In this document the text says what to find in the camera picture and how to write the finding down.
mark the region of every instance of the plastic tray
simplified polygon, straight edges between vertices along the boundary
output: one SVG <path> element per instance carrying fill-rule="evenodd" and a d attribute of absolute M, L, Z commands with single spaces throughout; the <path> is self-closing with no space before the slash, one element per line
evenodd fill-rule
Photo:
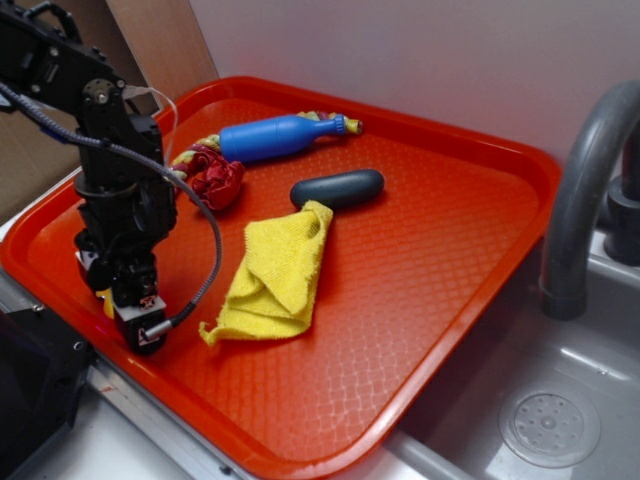
<path fill-rule="evenodd" d="M 1 246 L 7 271 L 120 369 L 248 472 L 314 478 L 376 447 L 543 233 L 559 169 L 532 148 L 251 78 L 205 85 L 157 120 L 174 152 L 223 126 L 300 110 L 364 122 L 361 137 L 325 138 L 247 169 L 218 215 L 224 261 L 203 303 L 150 357 L 130 353 L 80 280 L 73 236 L 82 228 L 70 183 L 39 202 Z M 375 168 L 375 200 L 337 211 L 327 239 L 313 324 L 285 341 L 222 341 L 214 323 L 244 255 L 249 221 L 293 213 L 305 178 Z M 210 268 L 214 245 L 184 195 L 178 226 L 156 249 L 169 314 Z"/>

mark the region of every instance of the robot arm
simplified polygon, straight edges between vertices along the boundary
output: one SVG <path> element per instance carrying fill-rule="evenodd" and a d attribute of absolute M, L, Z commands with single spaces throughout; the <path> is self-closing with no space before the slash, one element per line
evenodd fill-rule
<path fill-rule="evenodd" d="M 43 12 L 52 13 L 62 29 L 42 21 Z M 72 115 L 83 136 L 163 163 L 154 120 L 127 111 L 124 80 L 100 50 L 82 44 L 70 14 L 51 2 L 23 9 L 0 0 L 0 39 L 0 82 Z M 14 109 L 13 102 L 0 105 Z M 165 336 L 150 341 L 145 332 L 166 323 L 152 250 L 176 223 L 173 186 L 154 169 L 109 149 L 79 148 L 82 173 L 75 189 L 84 199 L 79 210 L 85 228 L 75 243 L 81 273 L 94 293 L 112 299 L 129 346 L 152 353 Z"/>

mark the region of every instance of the blue bottle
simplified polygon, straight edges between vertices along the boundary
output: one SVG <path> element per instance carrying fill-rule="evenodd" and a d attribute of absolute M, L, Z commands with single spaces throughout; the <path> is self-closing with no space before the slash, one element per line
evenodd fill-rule
<path fill-rule="evenodd" d="M 220 131 L 222 156 L 246 163 L 298 152 L 323 135 L 347 133 L 345 116 L 310 120 L 298 115 L 260 120 L 226 127 Z"/>

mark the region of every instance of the yellow cloth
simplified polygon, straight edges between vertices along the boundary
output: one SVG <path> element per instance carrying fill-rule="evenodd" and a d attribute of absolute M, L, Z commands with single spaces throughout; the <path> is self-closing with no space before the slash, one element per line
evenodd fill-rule
<path fill-rule="evenodd" d="M 249 223 L 217 326 L 207 331 L 202 322 L 202 339 L 212 346 L 221 338 L 281 339 L 307 330 L 332 218 L 331 209 L 308 201 L 298 213 Z"/>

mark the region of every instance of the drain strainer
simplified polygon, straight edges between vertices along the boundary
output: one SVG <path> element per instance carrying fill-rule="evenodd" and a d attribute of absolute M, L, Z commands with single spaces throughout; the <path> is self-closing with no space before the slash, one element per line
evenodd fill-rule
<path fill-rule="evenodd" d="M 561 384 L 526 385 L 500 410 L 500 432 L 520 458 L 533 465 L 575 465 L 596 448 L 600 418 L 580 392 Z"/>

